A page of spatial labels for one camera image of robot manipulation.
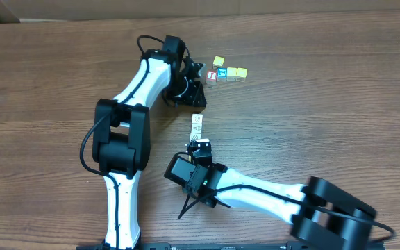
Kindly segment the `white block wavy pattern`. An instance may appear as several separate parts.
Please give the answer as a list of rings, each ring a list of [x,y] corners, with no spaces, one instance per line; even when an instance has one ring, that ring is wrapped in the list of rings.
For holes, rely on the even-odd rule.
[[[190,134],[190,140],[200,140],[200,139],[201,139],[200,133],[191,133]]]

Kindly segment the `white block red base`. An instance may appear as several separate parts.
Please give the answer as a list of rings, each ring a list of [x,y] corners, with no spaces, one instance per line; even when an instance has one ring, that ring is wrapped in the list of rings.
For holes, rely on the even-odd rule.
[[[200,123],[192,123],[191,133],[201,134],[201,132],[202,132],[202,124],[200,124]]]

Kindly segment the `white block green pattern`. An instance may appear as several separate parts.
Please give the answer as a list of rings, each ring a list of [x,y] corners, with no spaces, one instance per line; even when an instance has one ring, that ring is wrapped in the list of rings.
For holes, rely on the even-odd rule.
[[[202,124],[203,123],[203,115],[202,114],[193,114],[192,115],[192,123],[193,124]]]

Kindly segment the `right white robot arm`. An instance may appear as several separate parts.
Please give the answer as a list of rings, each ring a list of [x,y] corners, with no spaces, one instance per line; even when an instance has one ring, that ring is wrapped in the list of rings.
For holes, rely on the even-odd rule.
[[[310,249],[366,249],[376,211],[318,177],[307,184],[278,184],[214,163],[210,140],[193,140],[176,153],[165,178],[179,184],[195,203],[245,208],[291,225],[290,234]]]

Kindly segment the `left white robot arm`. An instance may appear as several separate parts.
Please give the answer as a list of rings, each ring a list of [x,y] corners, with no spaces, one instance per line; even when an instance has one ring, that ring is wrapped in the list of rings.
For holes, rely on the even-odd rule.
[[[141,51],[140,67],[126,88],[113,99],[100,99],[90,138],[96,174],[103,177],[108,195],[108,229],[98,249],[136,249],[138,182],[151,152],[150,109],[157,98],[175,105],[206,107],[199,80],[205,65],[193,61],[182,39],[166,36],[161,49]]]

